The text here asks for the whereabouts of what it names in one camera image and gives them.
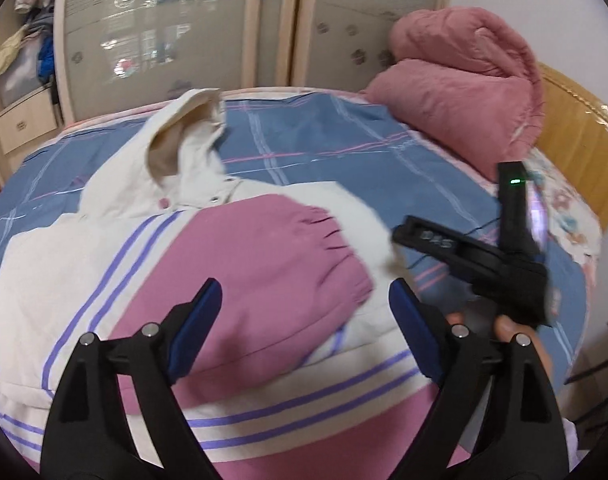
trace pink comforter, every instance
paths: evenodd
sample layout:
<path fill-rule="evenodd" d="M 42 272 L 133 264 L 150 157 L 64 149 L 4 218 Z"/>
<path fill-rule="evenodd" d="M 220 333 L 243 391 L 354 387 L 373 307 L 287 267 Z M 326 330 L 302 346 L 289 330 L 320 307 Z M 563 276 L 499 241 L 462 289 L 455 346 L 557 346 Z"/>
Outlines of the pink comforter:
<path fill-rule="evenodd" d="M 396 65 L 364 91 L 489 180 L 542 131 L 543 85 L 526 40 L 488 10 L 418 10 L 390 34 Z"/>

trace silver bolt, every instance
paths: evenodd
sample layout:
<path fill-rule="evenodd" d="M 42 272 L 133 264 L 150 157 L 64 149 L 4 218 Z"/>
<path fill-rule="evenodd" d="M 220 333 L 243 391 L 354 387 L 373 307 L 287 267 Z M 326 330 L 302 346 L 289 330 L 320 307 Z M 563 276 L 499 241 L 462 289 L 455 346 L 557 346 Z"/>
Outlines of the silver bolt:
<path fill-rule="evenodd" d="M 79 343 L 84 346 L 89 346 L 93 341 L 95 341 L 95 334 L 93 332 L 86 332 L 79 338 Z"/>
<path fill-rule="evenodd" d="M 528 337 L 526 334 L 518 334 L 517 336 L 515 336 L 515 340 L 517 341 L 517 344 L 519 346 L 530 345 L 530 337 Z"/>
<path fill-rule="evenodd" d="M 464 325 L 453 325 L 450 329 L 450 332 L 457 338 L 462 339 L 463 337 L 467 337 L 470 334 L 468 328 Z"/>
<path fill-rule="evenodd" d="M 158 332 L 159 325 L 157 323 L 146 323 L 146 325 L 142 327 L 142 333 L 146 337 L 153 337 Z"/>

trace finger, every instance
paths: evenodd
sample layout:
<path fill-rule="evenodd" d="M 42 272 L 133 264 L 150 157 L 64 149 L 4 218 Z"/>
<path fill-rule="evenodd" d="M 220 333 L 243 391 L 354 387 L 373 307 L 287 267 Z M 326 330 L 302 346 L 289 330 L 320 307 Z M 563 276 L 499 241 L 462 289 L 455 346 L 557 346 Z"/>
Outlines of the finger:
<path fill-rule="evenodd" d="M 462 325 L 464 324 L 464 314 L 461 312 L 452 312 L 451 314 L 446 315 L 446 321 L 449 322 L 449 325 Z"/>
<path fill-rule="evenodd" d="M 535 332 L 535 330 L 533 330 L 530 326 L 517 324 L 508 316 L 499 316 L 497 319 L 495 319 L 495 335 L 500 341 L 508 343 L 511 341 L 511 339 L 513 339 L 513 336 L 519 333 L 526 334 L 528 337 L 530 337 L 530 340 L 535 346 L 535 350 L 540 356 L 540 361 L 542 361 L 542 366 L 544 367 L 548 378 L 552 379 L 553 361 L 551 360 L 550 355 L 548 355 L 546 348 L 544 348 L 538 333 Z"/>

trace wooden headboard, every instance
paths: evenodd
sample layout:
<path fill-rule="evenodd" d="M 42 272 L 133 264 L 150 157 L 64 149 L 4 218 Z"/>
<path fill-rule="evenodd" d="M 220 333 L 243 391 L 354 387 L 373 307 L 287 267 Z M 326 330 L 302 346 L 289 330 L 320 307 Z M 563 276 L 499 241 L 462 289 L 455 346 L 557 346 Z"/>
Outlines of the wooden headboard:
<path fill-rule="evenodd" d="M 572 79 L 540 64 L 546 106 L 537 148 L 608 228 L 608 106 Z"/>

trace blue gripper pad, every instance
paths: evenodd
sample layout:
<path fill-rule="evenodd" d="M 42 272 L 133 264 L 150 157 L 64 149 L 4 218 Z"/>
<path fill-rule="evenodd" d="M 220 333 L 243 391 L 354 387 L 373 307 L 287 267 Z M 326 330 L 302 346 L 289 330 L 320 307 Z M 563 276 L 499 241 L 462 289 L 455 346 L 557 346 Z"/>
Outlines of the blue gripper pad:
<path fill-rule="evenodd" d="M 441 352 L 445 349 L 444 345 L 440 344 L 438 337 L 431 331 L 424 315 L 427 314 L 428 309 L 433 309 L 442 319 L 444 317 L 436 308 L 423 305 L 402 278 L 398 278 L 390 284 L 388 304 L 415 357 L 418 368 L 433 382 L 441 384 L 444 378 Z M 433 325 L 439 327 L 440 323 L 438 321 Z"/>
<path fill-rule="evenodd" d="M 193 309 L 186 318 L 168 351 L 168 379 L 175 384 L 188 375 L 206 336 L 209 335 L 222 307 L 222 286 L 217 280 L 209 280 L 193 298 Z"/>

